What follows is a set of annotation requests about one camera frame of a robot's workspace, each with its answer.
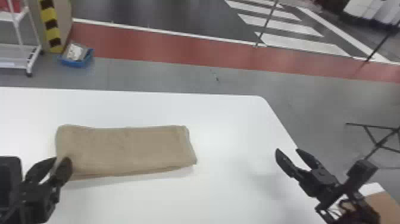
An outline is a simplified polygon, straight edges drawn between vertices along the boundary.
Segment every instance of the white floor marking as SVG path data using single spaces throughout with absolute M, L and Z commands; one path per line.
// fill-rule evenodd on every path
M 252 12 L 255 12 L 255 13 L 262 13 L 262 14 L 265 14 L 265 16 L 271 12 L 271 10 L 269 8 L 263 8 L 263 7 L 248 5 L 248 4 L 244 4 L 244 3 L 241 3 L 241 2 L 234 2 L 234 1 L 230 1 L 230 0 L 225 0 L 225 1 L 232 8 L 237 8 L 239 10 L 252 11 Z M 275 10 L 273 15 L 276 16 L 276 17 L 289 18 L 289 19 L 292 19 L 292 20 L 301 21 L 297 16 L 293 15 L 292 13 L 287 13 L 287 12 L 284 12 L 284 11 Z
M 159 29 L 152 29 L 152 28 L 140 27 L 140 26 L 130 26 L 130 25 L 107 23 L 107 22 L 101 22 L 101 21 L 95 21 L 95 20 L 85 20 L 83 18 L 73 18 L 73 21 L 76 23 L 86 23 L 86 24 L 115 27 L 115 28 L 121 28 L 121 29 L 140 30 L 140 31 L 147 31 L 147 32 L 152 32 L 152 33 L 163 33 L 163 34 L 174 35 L 174 36 L 185 36 L 188 38 L 199 38 L 199 39 L 206 39 L 206 40 L 211 40 L 211 41 L 241 43 L 241 44 L 245 44 L 245 45 L 255 45 L 254 42 L 249 42 L 249 41 L 239 41 L 239 40 L 226 39 L 226 38 L 215 38 L 212 36 L 203 36 L 203 35 L 196 35 L 196 34 L 190 34 L 190 33 L 159 30 Z
M 286 36 L 278 36 L 265 33 L 261 37 L 262 41 L 268 46 L 277 46 L 281 48 L 297 49 L 302 51 L 319 52 L 324 54 L 334 54 L 349 57 L 344 50 L 331 43 L 322 43 L 316 41 L 308 41 L 297 38 L 289 38 Z
M 246 0 L 248 2 L 255 2 L 263 5 L 269 5 L 269 6 L 274 6 L 273 1 L 268 1 L 268 0 Z M 283 8 L 280 4 L 276 5 L 276 8 Z
M 265 25 L 265 21 L 266 21 L 265 18 L 259 18 L 259 17 L 254 17 L 251 15 L 243 15 L 243 14 L 239 14 L 239 16 L 247 24 L 261 26 L 261 27 L 264 27 L 264 25 Z M 302 34 L 307 34 L 307 35 L 323 37 L 323 35 L 321 35 L 318 31 L 314 30 L 312 27 L 293 24 L 293 23 L 286 23 L 286 22 L 281 22 L 281 21 L 276 21 L 276 20 L 270 20 L 268 22 L 267 27 L 272 28 L 272 29 L 277 29 L 277 30 L 284 30 L 284 31 L 289 31 L 289 32 L 302 33 Z
M 310 16 L 311 18 L 317 20 L 322 25 L 326 26 L 328 29 L 330 29 L 333 32 L 335 32 L 341 38 L 343 38 L 347 42 L 351 43 L 353 46 L 355 46 L 356 48 L 358 48 L 360 51 L 364 52 L 365 54 L 370 55 L 373 52 L 373 50 L 371 48 L 369 48 L 367 45 L 361 43 L 359 40 L 353 38 L 349 34 L 345 33 L 343 30 L 340 30 L 335 25 L 333 25 L 333 24 L 329 23 L 328 21 L 326 21 L 324 18 L 322 18 L 319 15 L 313 13 L 311 10 L 309 10 L 307 8 L 301 8 L 301 7 L 298 7 L 298 9 L 301 10 L 303 13 L 307 14 L 308 16 Z M 378 53 L 374 54 L 374 58 L 375 58 L 375 61 L 378 61 L 378 62 L 384 62 L 384 63 L 389 63 L 390 62 L 387 58 L 385 58 L 384 56 L 382 56 L 382 55 L 380 55 Z

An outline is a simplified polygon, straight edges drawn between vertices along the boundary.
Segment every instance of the table surface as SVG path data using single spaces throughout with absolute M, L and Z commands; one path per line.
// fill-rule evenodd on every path
M 0 88 L 0 150 L 26 172 L 55 155 L 63 124 L 186 125 L 198 164 L 151 175 L 71 181 L 48 223 L 324 223 L 276 148 L 306 167 L 261 97 Z

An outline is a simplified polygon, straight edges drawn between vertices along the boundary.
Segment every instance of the gray floor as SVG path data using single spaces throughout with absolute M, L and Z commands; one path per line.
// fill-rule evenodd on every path
M 0 70 L 0 86 L 262 96 L 297 145 L 341 180 L 371 149 L 363 130 L 345 122 L 400 125 L 400 85 L 392 83 L 106 58 L 73 69 L 59 65 L 52 54 L 39 59 L 34 73 L 29 79 L 22 70 Z M 373 161 L 400 167 L 400 155 L 390 152 L 379 152 Z M 371 181 L 400 201 L 399 178 L 400 170 L 379 170 Z

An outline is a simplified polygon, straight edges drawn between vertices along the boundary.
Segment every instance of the blue basket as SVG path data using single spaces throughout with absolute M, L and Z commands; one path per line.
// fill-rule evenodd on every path
M 95 53 L 95 50 L 93 48 L 89 48 L 87 51 L 86 57 L 81 61 L 73 61 L 73 60 L 65 59 L 65 58 L 63 58 L 62 55 L 59 55 L 58 59 L 61 62 L 61 64 L 65 65 L 65 66 L 82 68 L 82 67 L 87 66 L 90 59 L 93 58 L 94 53 Z

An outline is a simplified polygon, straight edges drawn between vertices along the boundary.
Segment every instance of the beige towel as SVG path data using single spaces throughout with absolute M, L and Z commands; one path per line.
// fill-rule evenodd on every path
M 69 157 L 73 179 L 164 172 L 196 164 L 185 126 L 91 128 L 63 125 L 57 157 Z

